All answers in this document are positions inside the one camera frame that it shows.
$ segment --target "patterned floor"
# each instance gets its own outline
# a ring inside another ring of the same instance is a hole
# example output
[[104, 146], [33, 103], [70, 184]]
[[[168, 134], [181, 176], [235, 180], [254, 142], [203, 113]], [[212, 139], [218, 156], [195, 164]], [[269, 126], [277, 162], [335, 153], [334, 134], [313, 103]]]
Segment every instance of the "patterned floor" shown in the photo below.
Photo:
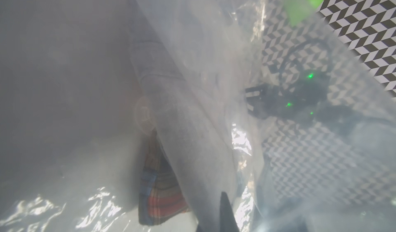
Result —
[[324, 0], [319, 14], [396, 101], [396, 0]]
[[[273, 84], [290, 87], [299, 77], [299, 68], [330, 72], [331, 104], [388, 118], [378, 93], [368, 85], [366, 71], [356, 71], [357, 65], [350, 61], [352, 55], [342, 43], [315, 19], [291, 27], [283, 1], [268, 0], [264, 21], [262, 63]], [[358, 68], [368, 69], [394, 98], [395, 4], [396, 0], [324, 0], [318, 12], [364, 61]], [[290, 54], [304, 42], [309, 43]], [[280, 69], [285, 57], [288, 64]], [[374, 204], [388, 202], [396, 195], [396, 174], [346, 143], [339, 133], [317, 121], [309, 128], [291, 120], [277, 119], [275, 124], [262, 146], [270, 162], [277, 200], [315, 197], [332, 204]]]

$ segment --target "plaid fabric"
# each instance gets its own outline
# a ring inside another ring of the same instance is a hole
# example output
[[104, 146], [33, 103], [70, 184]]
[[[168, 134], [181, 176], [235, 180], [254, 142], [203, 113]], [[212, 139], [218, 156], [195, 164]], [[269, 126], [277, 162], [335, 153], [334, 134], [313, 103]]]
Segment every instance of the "plaid fabric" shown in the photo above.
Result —
[[139, 194], [139, 223], [160, 225], [181, 212], [188, 205], [181, 193], [175, 173], [168, 164], [157, 132], [153, 131], [141, 176]]

